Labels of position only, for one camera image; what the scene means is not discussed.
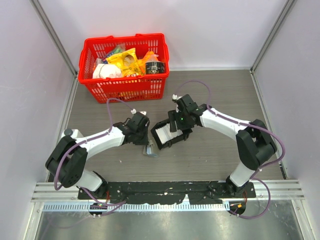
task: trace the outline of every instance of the white cable tray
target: white cable tray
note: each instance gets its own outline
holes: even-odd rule
[[[46,202],[43,206],[43,212],[105,212],[114,209],[114,206],[104,209],[90,209],[94,202]],[[226,211],[229,210],[229,202],[222,204],[199,204],[190,205],[189,202],[172,205],[160,204],[124,204],[118,208],[117,212],[188,212],[188,211]]]

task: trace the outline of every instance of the metal table surface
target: metal table surface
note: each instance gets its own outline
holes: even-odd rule
[[[266,201],[247,203],[245,215],[263,211]],[[273,200],[260,218],[246,220],[226,211],[118,212],[88,218],[82,212],[43,212],[37,240],[301,240],[291,200]]]

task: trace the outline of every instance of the yellow snack bag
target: yellow snack bag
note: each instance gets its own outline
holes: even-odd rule
[[[142,75],[136,56],[136,48],[131,48],[127,51],[113,54],[106,60],[108,64],[114,64],[120,68],[124,77],[135,77]]]

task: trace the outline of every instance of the metal frame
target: metal frame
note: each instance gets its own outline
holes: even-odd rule
[[[30,0],[32,6],[34,7],[34,10],[38,14],[40,20],[42,21],[45,29],[49,33],[53,43],[55,44],[56,48],[60,52],[63,60],[65,61],[66,65],[68,66],[70,72],[73,74],[74,77],[77,76],[77,70],[75,69],[74,65],[72,64],[63,44],[61,43],[54,27],[52,26],[50,20],[48,19],[48,16],[43,9],[41,3],[38,0]]]
[[[252,181],[255,188],[256,198],[250,200],[267,200],[268,193],[266,188],[258,181]],[[271,192],[272,200],[303,200],[304,194],[297,180],[265,180]],[[56,191],[53,182],[38,182],[32,195],[32,203],[46,202],[87,202],[88,200],[78,199],[79,189],[76,186],[69,188],[62,187]],[[222,198],[224,201],[240,201],[243,198]]]
[[[305,208],[306,200],[292,200],[293,209],[298,220],[302,235],[306,240],[315,240],[316,235]]]
[[[258,181],[254,184],[256,198],[249,198],[248,201],[267,200],[266,188]],[[272,200],[292,200],[299,204],[304,201],[301,186],[297,180],[266,180],[264,181],[270,189]],[[32,195],[31,203],[33,211],[30,216],[29,226],[26,231],[25,240],[34,240],[40,222],[42,212],[87,212],[93,200],[79,200],[79,189],[76,186],[69,188],[62,187],[56,191],[52,182],[38,182]],[[222,198],[222,204],[190,205],[186,197],[181,204],[173,205],[149,205],[149,204],[125,204],[118,209],[119,212],[169,212],[169,211],[225,211],[229,209],[229,201],[243,201],[243,198]],[[296,212],[299,223],[306,224],[306,213],[303,207]]]
[[[275,36],[277,35],[280,27],[284,23],[285,19],[287,18],[288,14],[290,13],[291,9],[295,5],[297,0],[287,0],[286,3],[284,4],[280,15],[278,16],[277,20],[275,21],[267,39],[265,40],[258,56],[256,57],[252,68],[250,69],[253,73],[256,71],[257,67],[259,66],[262,58],[264,57],[265,53],[267,52],[270,44],[273,42]]]

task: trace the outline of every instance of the white wall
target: white wall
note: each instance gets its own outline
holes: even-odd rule
[[[0,3],[0,233],[22,239],[72,83],[28,0]]]
[[[271,126],[284,141],[320,226],[320,1],[298,0],[256,71]]]
[[[286,0],[40,0],[78,69],[84,40],[164,33],[170,68],[246,68]]]

